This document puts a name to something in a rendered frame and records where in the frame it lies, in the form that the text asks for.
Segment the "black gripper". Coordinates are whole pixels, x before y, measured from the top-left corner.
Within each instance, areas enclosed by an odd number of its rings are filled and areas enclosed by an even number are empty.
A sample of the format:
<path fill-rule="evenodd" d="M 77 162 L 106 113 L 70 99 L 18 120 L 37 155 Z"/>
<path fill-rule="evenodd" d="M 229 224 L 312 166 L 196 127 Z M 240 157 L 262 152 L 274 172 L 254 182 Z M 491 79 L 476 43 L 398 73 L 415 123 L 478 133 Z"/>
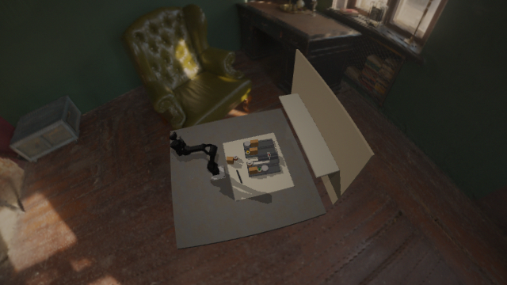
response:
<path fill-rule="evenodd" d="M 169 139 L 171 140 L 177 140 L 177 134 L 174 132 L 171 136 L 169 136 Z M 177 140 L 178 143 L 186 145 L 186 143 L 182 140 L 181 136 L 179 136 L 179 139 Z"/>

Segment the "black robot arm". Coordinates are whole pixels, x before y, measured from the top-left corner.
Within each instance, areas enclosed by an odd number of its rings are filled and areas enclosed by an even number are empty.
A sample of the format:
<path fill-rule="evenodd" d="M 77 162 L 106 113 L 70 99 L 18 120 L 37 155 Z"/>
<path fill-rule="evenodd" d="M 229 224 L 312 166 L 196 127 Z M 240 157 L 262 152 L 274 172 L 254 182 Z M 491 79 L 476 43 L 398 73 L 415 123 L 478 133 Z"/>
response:
<path fill-rule="evenodd" d="M 205 150 L 205 147 L 209 147 L 209 146 L 210 146 L 210 150 L 209 150 L 209 152 L 207 152 Z M 208 170 L 212 173 L 212 176 L 215 176 L 215 175 L 219 174 L 218 164 L 214 163 L 215 156 L 216 156 L 216 153 L 217 153 L 217 150 L 218 150 L 218 147 L 216 145 L 201 144 L 201 145 L 198 145 L 198 146 L 186 146 L 184 144 L 180 145 L 180 143 L 177 142 L 177 140 L 174 140 L 170 144 L 170 147 L 172 149 L 176 150 L 176 153 L 178 154 L 178 156 L 188 155 L 190 153 L 195 153 L 195 152 L 199 152 L 199 151 L 205 152 L 206 155 L 210 156 L 210 161 L 208 160 L 208 163 L 207 163 Z M 183 147 L 183 149 L 182 149 L 182 147 Z"/>

